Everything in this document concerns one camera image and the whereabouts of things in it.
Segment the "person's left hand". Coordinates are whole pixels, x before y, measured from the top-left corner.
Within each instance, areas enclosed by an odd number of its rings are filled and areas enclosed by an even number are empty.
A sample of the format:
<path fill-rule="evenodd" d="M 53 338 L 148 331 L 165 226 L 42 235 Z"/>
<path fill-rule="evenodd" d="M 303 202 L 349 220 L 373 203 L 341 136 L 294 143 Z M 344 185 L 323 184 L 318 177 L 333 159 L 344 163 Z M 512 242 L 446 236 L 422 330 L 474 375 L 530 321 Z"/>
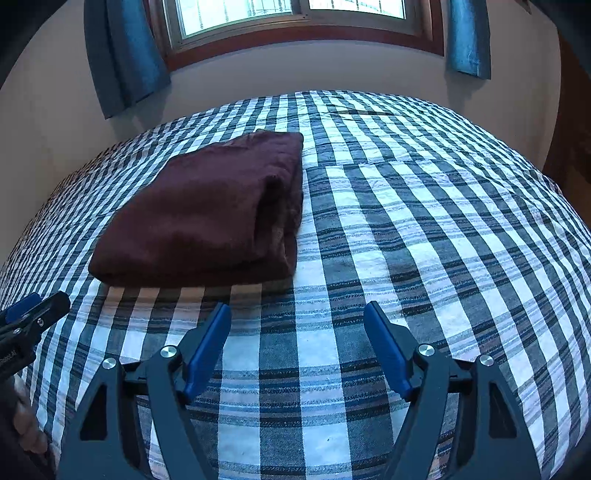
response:
<path fill-rule="evenodd" d="M 26 452 L 44 455 L 48 450 L 47 436 L 39 427 L 26 386 L 18 376 L 14 377 L 14 391 L 17 404 L 13 425 L 19 435 L 19 444 Z"/>

